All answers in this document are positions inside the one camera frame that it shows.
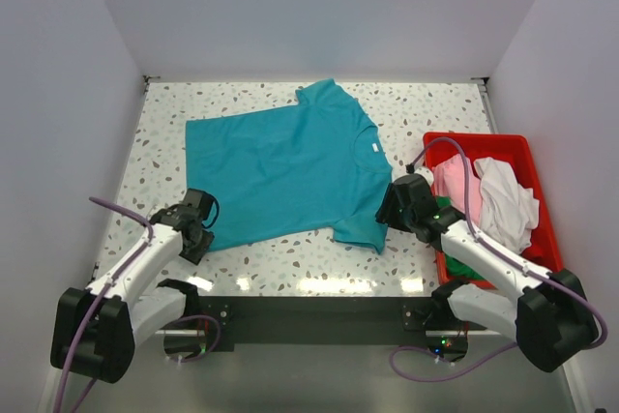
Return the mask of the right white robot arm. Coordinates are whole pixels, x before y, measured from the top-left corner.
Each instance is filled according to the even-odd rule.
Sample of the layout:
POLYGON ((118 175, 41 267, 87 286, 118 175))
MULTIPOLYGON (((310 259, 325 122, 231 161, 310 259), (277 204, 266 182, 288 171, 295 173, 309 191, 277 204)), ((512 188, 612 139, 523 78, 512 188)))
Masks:
POLYGON ((440 207, 422 175, 408 174, 391 183, 376 219, 413 233, 492 285, 490 291, 463 280, 442 285, 430 306, 437 326, 451 329, 460 321, 481 325, 510 339, 544 372, 605 342, 606 324, 574 273, 537 265, 490 239, 466 213, 440 207))

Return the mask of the teal t shirt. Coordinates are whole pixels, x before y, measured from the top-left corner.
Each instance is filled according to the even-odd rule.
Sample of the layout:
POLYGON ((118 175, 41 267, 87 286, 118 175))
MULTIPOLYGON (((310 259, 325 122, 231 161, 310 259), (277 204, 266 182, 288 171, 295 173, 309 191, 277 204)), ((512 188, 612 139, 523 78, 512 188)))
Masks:
POLYGON ((332 79, 296 103, 199 119, 185 129, 187 185, 220 204, 213 250, 329 227, 335 241, 382 252, 375 215, 392 181, 378 128, 332 79))

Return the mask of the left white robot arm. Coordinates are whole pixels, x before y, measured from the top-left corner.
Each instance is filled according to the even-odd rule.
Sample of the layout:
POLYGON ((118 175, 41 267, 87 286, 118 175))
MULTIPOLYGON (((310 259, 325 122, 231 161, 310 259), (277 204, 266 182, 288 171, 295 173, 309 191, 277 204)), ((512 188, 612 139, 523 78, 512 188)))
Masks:
POLYGON ((197 264, 214 241, 216 198, 189 189, 183 199, 150 218, 113 202, 96 204, 143 226, 133 247, 83 289, 59 298, 50 363, 64 375, 115 383, 127 372, 136 348, 169 324, 190 328, 203 312, 196 285, 157 277, 176 258, 197 264))

